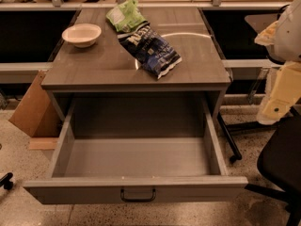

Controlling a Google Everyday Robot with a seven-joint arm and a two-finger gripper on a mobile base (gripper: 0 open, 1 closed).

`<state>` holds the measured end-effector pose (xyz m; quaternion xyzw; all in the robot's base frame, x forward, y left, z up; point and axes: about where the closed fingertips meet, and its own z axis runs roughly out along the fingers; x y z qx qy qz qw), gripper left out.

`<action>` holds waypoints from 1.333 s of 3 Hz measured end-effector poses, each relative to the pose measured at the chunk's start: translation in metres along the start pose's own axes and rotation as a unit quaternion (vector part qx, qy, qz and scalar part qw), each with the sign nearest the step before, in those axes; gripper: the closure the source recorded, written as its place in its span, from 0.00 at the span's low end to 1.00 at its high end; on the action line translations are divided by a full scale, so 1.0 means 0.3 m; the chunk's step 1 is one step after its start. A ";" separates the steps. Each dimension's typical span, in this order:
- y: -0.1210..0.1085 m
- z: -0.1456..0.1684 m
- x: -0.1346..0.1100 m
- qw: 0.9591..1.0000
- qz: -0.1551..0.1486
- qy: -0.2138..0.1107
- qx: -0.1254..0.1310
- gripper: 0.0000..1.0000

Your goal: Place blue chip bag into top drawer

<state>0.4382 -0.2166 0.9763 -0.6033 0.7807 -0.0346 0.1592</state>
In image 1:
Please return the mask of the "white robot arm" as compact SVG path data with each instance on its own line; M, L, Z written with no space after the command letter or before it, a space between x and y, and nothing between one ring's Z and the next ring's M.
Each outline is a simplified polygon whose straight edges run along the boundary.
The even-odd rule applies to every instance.
M257 114L260 124L274 124L301 98L301 0L293 0L254 41L283 63Z

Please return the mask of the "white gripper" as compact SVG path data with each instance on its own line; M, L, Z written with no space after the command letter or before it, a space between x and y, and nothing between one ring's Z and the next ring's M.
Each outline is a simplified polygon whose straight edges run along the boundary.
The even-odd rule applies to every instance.
M271 125L280 121L301 98L301 63L287 61L272 78L271 88L261 101L258 123Z

